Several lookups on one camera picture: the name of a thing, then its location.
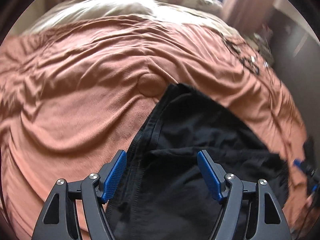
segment blue gripper pad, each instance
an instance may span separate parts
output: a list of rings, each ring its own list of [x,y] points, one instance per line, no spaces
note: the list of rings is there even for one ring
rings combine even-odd
[[[119,181],[122,177],[124,169],[127,166],[127,153],[122,151],[116,164],[113,166],[110,174],[104,182],[102,201],[106,203],[109,199],[113,198],[113,195],[116,192]]]
[[[198,167],[212,198],[221,203],[224,197],[221,192],[220,181],[214,173],[213,169],[211,168],[207,158],[204,156],[202,151],[198,152],[197,160]]]
[[[300,161],[300,160],[295,159],[295,160],[293,161],[293,164],[294,164],[295,166],[297,166],[299,169],[301,169],[301,161]]]

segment black t-shirt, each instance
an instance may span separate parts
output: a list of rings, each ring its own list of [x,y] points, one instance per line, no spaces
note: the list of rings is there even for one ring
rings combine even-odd
[[[241,180],[266,179],[281,207],[288,169],[228,109],[183,84],[169,85],[133,139],[106,215],[117,240],[207,240],[220,211],[197,166],[207,150]],[[235,239],[243,239],[248,201]]]

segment screw head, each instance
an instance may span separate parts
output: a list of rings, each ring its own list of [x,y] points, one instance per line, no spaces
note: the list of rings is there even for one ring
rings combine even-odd
[[[227,179],[234,179],[236,176],[234,174],[232,174],[232,173],[228,173],[226,175],[226,177],[227,177]]]
[[[64,179],[58,179],[57,180],[57,185],[62,185],[65,182]]]
[[[90,175],[89,175],[89,178],[90,179],[96,179],[98,177],[98,173],[91,173]]]
[[[259,179],[259,183],[263,186],[268,184],[268,182],[265,179]]]

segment beige blanket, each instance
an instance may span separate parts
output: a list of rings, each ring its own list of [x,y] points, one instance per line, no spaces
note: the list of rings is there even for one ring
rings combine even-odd
[[[24,34],[37,33],[80,20],[134,14],[145,19],[180,25],[189,23],[207,26],[220,31],[225,36],[238,36],[236,29],[217,17],[220,9],[221,5],[218,1],[208,4],[203,0],[72,0],[52,8]]]

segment salmon pink fabric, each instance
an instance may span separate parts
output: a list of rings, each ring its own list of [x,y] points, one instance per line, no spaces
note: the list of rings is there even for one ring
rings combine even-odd
[[[292,97],[263,59],[244,68],[213,29],[137,16],[62,25],[7,40],[0,48],[0,144],[5,204],[17,236],[31,238],[59,178],[84,179],[127,150],[169,83],[187,83],[228,107],[287,160],[294,225],[306,181],[292,166],[304,158],[306,130]],[[89,239],[78,205],[83,239]]]

